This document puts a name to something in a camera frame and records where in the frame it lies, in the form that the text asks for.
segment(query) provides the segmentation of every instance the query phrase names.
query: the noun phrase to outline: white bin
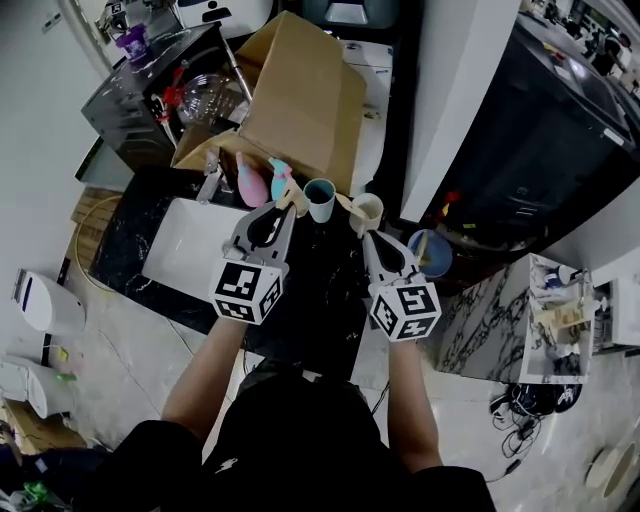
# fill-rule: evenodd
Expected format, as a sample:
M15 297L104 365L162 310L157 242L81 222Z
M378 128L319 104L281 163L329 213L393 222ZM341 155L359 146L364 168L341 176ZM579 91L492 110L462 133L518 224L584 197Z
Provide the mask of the white bin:
M77 297L34 272L24 278L19 305L24 319L37 331L73 336L84 329L85 312Z
M72 412L71 386L58 380L58 372L15 356L0 360L0 396L29 402L41 418Z

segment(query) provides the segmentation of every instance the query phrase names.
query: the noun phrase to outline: white cup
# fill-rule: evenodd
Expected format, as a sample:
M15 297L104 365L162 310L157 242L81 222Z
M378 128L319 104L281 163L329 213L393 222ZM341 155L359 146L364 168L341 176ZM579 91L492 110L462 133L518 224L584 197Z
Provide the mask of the white cup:
M367 214L368 219L362 219L353 213L349 216L349 225L362 238L367 231L378 229L384 212L382 200L374 194L361 194L353 200L357 206Z
M311 218L318 224L327 222L336 202L336 187L333 183L322 178L311 180L304 187L304 195L309 202Z

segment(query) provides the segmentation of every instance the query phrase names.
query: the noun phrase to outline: cardboard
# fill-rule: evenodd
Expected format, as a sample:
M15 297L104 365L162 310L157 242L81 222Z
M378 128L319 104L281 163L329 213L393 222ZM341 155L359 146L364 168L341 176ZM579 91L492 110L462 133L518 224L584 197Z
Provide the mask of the cardboard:
M18 434L20 451L36 455L52 448L86 448L84 439L62 423L59 415L40 418L31 405L14 400L4 401L9 424Z
M343 62L340 43L283 12L251 36L236 58L255 86L253 102L240 129L215 137L224 139L216 145L228 153L242 147L258 161L279 158L294 172L329 179L348 195L366 85ZM196 147L178 167L203 169L208 144ZM193 143L181 141L183 154L188 147Z
M187 126L180 138L180 142L178 142L178 147L173 153L173 158L171 159L171 167L178 167L179 163L184 160L195 148L197 148L203 142L206 142L209 138L211 138L211 134L209 130L202 125L192 124Z

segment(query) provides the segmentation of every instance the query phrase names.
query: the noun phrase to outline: beige cup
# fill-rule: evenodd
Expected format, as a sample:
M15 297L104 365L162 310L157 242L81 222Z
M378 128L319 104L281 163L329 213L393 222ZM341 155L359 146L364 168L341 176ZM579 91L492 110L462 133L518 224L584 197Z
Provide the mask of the beige cup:
M362 238L367 231L378 229L384 212L382 200L374 194L361 194L353 200L353 205L367 214L368 219L362 219L353 213L349 216L349 225Z

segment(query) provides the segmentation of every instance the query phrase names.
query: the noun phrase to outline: cardboard box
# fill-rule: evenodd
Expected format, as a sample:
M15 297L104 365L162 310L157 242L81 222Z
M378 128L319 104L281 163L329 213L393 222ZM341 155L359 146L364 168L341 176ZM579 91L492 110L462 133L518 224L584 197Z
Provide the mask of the cardboard box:
M215 143L227 153L242 148L256 161L280 158L349 194L366 85L342 60L340 43L283 12L251 36L236 58L255 86L247 118L237 132L200 144L177 167L203 169ZM182 154L188 147L189 141L181 141Z

